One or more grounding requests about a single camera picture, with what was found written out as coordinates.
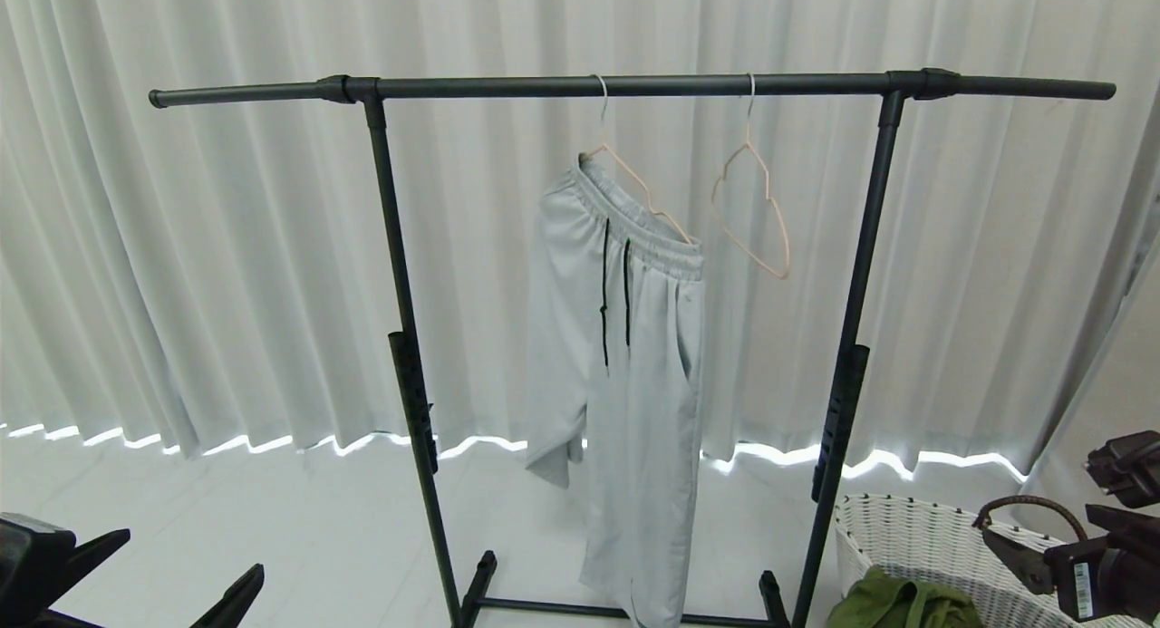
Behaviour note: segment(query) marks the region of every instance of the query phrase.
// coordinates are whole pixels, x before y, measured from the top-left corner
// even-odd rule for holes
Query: light gray sweatpants
[[[543,195],[531,252],[527,467],[560,488],[588,438],[580,580],[680,623],[701,453],[699,244],[593,161]]]

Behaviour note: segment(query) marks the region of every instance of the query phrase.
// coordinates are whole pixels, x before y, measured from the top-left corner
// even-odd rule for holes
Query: basket
[[[983,543],[974,513],[891,495],[846,497],[835,508],[838,573],[842,593],[873,566],[896,578],[941,583],[974,599],[989,628],[1146,628],[1128,616],[1078,623],[1056,595],[1036,595]],[[999,522],[991,529],[1043,551],[1059,540]]]

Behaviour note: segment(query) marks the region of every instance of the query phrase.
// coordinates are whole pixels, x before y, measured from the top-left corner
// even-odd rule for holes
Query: clothes hanger
[[[785,279],[790,276],[790,236],[785,231],[785,219],[782,218],[782,208],[778,205],[777,200],[773,196],[773,194],[769,190],[769,168],[766,166],[766,161],[762,160],[761,154],[757,153],[757,150],[753,147],[752,125],[753,125],[753,101],[755,99],[757,99],[757,79],[754,78],[753,73],[749,73],[749,111],[746,113],[745,116],[745,143],[742,143],[741,147],[737,149],[733,152],[733,154],[731,154],[730,158],[725,160],[725,167],[722,168],[722,174],[717,178],[717,181],[713,182],[713,193],[709,195],[709,209],[712,210],[713,217],[717,218],[718,223],[720,223],[722,229],[725,230],[725,234],[730,237],[730,240],[733,240],[733,243],[735,243],[738,247],[745,251],[745,253],[748,254],[749,258],[753,259],[753,261],[761,267],[761,269],[774,275],[775,277]],[[720,214],[717,211],[717,193],[720,189],[722,182],[724,182],[725,178],[728,176],[730,165],[732,165],[733,160],[737,159],[742,152],[748,152],[749,154],[752,154],[753,158],[757,161],[757,166],[761,167],[761,173],[764,176],[764,182],[766,182],[766,202],[769,202],[770,204],[774,205],[774,214],[777,215],[777,224],[782,230],[782,246],[785,253],[785,269],[783,269],[782,272],[775,270],[774,268],[771,268],[771,266],[766,264],[766,261],[762,261],[761,258],[751,252],[751,250],[746,247],[745,244],[742,244],[741,240],[738,239],[732,231],[730,231],[730,229],[725,225],[725,221],[722,219]]]
[[[681,238],[684,239],[684,243],[691,245],[693,239],[689,238],[689,234],[684,233],[684,230],[681,229],[681,225],[676,222],[675,218],[673,218],[673,216],[669,216],[665,211],[660,211],[653,208],[652,192],[648,190],[648,185],[646,185],[645,181],[640,179],[640,176],[637,175],[637,173],[635,173],[635,171],[630,168],[629,165],[626,165],[623,159],[621,159],[621,157],[616,153],[616,151],[612,150],[612,146],[608,145],[608,133],[604,129],[604,115],[606,113],[608,113],[608,85],[604,82],[604,78],[602,78],[601,75],[594,73],[593,77],[600,80],[600,87],[604,91],[604,106],[600,109],[600,146],[597,146],[592,152],[586,152],[581,154],[580,158],[592,159],[593,157],[600,154],[601,152],[609,153],[612,157],[612,159],[616,160],[616,164],[621,166],[621,168],[624,168],[624,171],[629,175],[631,175],[632,179],[636,180],[637,183],[640,185],[643,189],[645,189],[645,202],[648,205],[650,214],[652,214],[653,216],[662,216],[662,218],[668,221],[668,224],[673,225],[673,229],[675,229],[681,234]]]

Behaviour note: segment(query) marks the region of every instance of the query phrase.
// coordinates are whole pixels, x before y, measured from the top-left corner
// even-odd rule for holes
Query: rack base bar
[[[524,612],[545,612],[550,614],[572,614],[579,616],[607,616],[610,619],[628,619],[629,615],[618,607],[602,607],[602,606],[589,606],[589,605],[573,605],[573,604],[553,604],[543,601],[525,601],[521,599],[500,599],[495,597],[484,595],[487,591],[487,586],[491,583],[492,576],[495,573],[495,554],[492,551],[485,551],[484,557],[479,560],[479,565],[476,569],[476,576],[471,582],[471,587],[467,590],[467,595],[463,599],[463,623],[462,628],[472,628],[476,623],[476,618],[479,615],[479,611],[483,608],[493,609],[514,609]],[[769,619],[746,619],[739,616],[713,616],[708,614],[686,614],[681,618],[681,623],[688,623],[693,626],[728,626],[735,628],[786,628],[789,621],[784,619],[785,611],[781,608],[781,599],[776,600],[776,609],[770,609],[771,598],[768,595],[770,591],[776,592],[777,583],[773,582],[773,575],[766,572],[761,577],[762,597],[766,599],[767,612],[771,615]],[[780,613],[781,620],[778,622],[778,616],[773,613]]]

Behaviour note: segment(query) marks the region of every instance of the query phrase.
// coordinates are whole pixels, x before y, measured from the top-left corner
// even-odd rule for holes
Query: curtain fold
[[[0,413],[160,433],[405,432],[398,310],[367,125],[320,101],[153,109],[151,88],[380,77],[884,71],[1118,84],[1109,102],[908,103],[860,341],[851,459],[999,452],[1027,468],[1076,367],[1154,106],[1160,0],[2,0]],[[607,130],[706,248],[709,455],[819,439],[878,100],[762,98],[754,143],[793,254],[746,260],[709,193],[747,101],[617,99]],[[599,100],[386,103],[434,421],[519,440],[539,190]],[[753,165],[719,200],[777,261]],[[638,192],[626,186],[631,194]]]

